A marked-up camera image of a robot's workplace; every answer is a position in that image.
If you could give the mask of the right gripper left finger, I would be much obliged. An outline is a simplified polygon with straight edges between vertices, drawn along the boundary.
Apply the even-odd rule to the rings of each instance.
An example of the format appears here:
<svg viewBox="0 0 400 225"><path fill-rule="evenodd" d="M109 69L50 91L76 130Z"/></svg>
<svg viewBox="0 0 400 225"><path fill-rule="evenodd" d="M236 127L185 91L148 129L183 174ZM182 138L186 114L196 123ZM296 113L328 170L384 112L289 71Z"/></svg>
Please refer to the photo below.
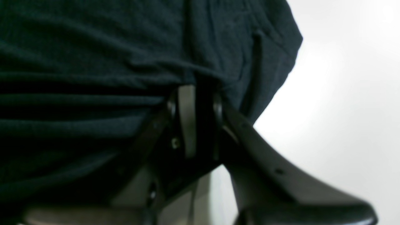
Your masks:
<svg viewBox="0 0 400 225"><path fill-rule="evenodd" d="M196 88L179 87L126 150L59 192L56 204L32 205L23 225L155 225L173 178L196 156Z"/></svg>

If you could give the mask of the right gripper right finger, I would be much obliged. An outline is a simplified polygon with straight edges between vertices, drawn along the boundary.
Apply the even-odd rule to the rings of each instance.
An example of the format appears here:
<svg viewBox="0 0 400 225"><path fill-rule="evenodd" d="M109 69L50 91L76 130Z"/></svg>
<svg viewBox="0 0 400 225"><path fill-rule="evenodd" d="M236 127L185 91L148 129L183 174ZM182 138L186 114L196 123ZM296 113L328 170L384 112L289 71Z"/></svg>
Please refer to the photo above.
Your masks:
<svg viewBox="0 0 400 225"><path fill-rule="evenodd" d="M274 150L248 120L213 97L218 133L215 158L228 170L238 216L235 225L375 225L366 201L307 174Z"/></svg>

